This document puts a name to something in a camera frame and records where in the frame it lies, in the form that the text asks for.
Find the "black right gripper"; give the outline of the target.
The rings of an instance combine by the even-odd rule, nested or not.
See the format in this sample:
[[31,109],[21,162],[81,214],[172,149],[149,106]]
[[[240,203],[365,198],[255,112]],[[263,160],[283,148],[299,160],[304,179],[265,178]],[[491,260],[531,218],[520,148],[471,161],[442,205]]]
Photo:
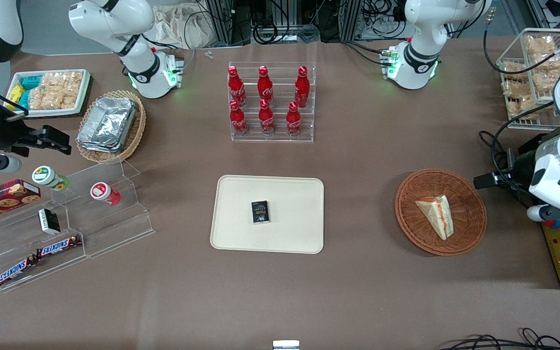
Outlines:
[[9,122],[0,118],[0,152],[28,157],[29,148],[53,149],[66,156],[71,155],[70,137],[67,133],[49,125],[41,129],[28,127],[24,121]]

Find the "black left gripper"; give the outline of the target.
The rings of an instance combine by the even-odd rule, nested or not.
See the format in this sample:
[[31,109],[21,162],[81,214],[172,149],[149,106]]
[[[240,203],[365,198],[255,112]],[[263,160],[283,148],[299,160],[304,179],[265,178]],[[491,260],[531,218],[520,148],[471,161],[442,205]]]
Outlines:
[[517,196],[531,196],[529,187],[535,173],[535,155],[535,152],[526,152],[511,157],[510,153],[496,152],[496,165],[500,170],[474,177],[474,188],[500,188]]

